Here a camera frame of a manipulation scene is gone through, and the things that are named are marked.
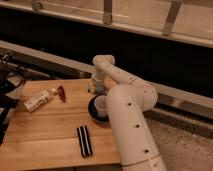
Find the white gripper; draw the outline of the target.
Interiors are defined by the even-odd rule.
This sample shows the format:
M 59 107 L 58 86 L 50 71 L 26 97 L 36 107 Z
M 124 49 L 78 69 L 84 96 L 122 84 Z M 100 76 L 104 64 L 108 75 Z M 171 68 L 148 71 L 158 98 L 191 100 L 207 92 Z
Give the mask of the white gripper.
M 103 71 L 95 70 L 91 76 L 88 92 L 94 94 L 97 85 L 103 85 L 105 87 L 105 77 L 106 74 Z

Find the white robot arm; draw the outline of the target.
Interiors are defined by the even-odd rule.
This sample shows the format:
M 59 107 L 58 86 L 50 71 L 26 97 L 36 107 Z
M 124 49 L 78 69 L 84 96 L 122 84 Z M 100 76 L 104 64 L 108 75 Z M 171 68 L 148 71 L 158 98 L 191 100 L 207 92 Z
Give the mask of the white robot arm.
M 167 171 L 150 132 L 144 111 L 154 108 L 156 89 L 147 81 L 115 66 L 112 55 L 96 55 L 89 91 L 105 89 L 105 78 L 116 82 L 106 95 L 106 109 L 123 171 Z

